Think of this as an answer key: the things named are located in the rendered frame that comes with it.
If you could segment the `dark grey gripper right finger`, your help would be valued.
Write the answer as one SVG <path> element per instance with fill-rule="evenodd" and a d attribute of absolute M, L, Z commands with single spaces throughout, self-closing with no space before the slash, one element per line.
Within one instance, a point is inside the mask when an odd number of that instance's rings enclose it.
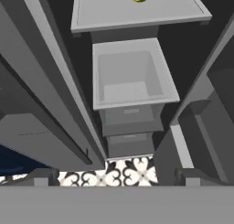
<path fill-rule="evenodd" d="M 218 187 L 225 183 L 195 168 L 177 168 L 175 170 L 175 185 L 184 187 Z"/>

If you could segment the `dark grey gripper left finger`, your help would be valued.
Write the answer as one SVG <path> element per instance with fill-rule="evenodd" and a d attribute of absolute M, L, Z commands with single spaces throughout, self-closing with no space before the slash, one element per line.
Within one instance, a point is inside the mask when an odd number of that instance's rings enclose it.
<path fill-rule="evenodd" d="M 38 168 L 26 177 L 14 180 L 13 186 L 58 187 L 59 171 L 57 169 Z"/>

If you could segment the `grey fridge door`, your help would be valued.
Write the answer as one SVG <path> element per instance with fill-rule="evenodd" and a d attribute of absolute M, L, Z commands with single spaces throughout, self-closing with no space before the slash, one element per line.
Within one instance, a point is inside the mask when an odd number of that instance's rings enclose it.
<path fill-rule="evenodd" d="M 106 152 L 48 0 L 0 0 L 0 144 L 61 171 Z"/>
<path fill-rule="evenodd" d="M 154 153 L 161 186 L 177 168 L 195 168 L 234 186 L 234 14 Z"/>

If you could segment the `grey fridge drawer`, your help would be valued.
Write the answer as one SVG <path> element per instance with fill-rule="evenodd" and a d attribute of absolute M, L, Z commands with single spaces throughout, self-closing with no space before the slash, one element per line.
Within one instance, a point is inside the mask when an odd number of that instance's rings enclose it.
<path fill-rule="evenodd" d="M 113 136 L 163 131 L 163 108 L 163 104 L 145 104 L 100 110 L 102 134 Z"/>
<path fill-rule="evenodd" d="M 153 133 L 107 136 L 110 158 L 150 155 L 154 152 Z"/>

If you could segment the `grey open fridge bin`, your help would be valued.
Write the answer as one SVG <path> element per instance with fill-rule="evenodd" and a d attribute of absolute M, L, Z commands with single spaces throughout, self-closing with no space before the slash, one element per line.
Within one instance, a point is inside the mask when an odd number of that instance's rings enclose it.
<path fill-rule="evenodd" d="M 180 101 L 157 38 L 92 46 L 93 108 Z"/>

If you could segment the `black fridge body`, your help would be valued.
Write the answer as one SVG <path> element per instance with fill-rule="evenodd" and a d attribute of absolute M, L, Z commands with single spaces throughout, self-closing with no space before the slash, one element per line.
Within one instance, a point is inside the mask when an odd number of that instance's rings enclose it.
<path fill-rule="evenodd" d="M 128 27 L 73 34 L 70 30 L 74 0 L 48 0 L 59 33 L 91 114 L 101 124 L 100 110 L 93 108 L 92 46 L 125 40 L 157 38 L 180 97 L 165 103 L 161 112 L 165 127 L 174 117 L 192 82 L 202 70 L 218 35 L 234 14 L 234 0 L 201 0 L 211 13 L 209 21 L 146 27 Z"/>

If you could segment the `grey fridge shelf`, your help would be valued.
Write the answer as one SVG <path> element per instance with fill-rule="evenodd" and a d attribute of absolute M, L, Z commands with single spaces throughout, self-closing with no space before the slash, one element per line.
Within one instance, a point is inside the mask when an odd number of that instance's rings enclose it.
<path fill-rule="evenodd" d="M 201 0 L 74 0 L 73 34 L 128 27 L 209 21 Z"/>

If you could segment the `dark blue cupboard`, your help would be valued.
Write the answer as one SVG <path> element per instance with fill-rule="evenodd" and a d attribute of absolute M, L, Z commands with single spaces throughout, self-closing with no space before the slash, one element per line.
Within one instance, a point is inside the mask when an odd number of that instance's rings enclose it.
<path fill-rule="evenodd" d="M 29 174 L 37 168 L 48 168 L 48 165 L 0 144 L 0 176 Z"/>

